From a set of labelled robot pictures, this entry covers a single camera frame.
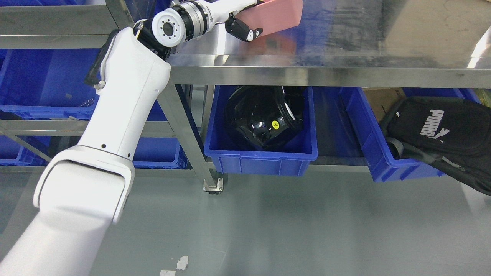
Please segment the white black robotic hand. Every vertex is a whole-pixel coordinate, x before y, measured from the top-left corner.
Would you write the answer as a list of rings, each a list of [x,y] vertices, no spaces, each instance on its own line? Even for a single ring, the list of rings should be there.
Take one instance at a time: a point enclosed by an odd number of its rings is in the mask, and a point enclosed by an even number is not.
[[[241,11],[230,12],[225,22],[226,31],[241,41],[251,42],[257,39],[263,33],[263,28],[250,28],[249,25],[238,18],[236,14],[255,7],[256,5],[261,5],[264,2],[264,0],[257,0],[254,5],[249,5]]]

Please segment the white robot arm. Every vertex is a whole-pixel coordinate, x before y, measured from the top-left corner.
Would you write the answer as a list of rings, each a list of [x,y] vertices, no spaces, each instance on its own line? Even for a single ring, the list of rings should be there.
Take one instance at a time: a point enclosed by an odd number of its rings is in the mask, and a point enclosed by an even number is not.
[[[99,96],[93,115],[44,169],[32,200],[39,212],[3,258],[2,276],[89,275],[133,185],[137,143],[170,79],[170,49],[258,3],[185,1],[112,31],[84,80]]]

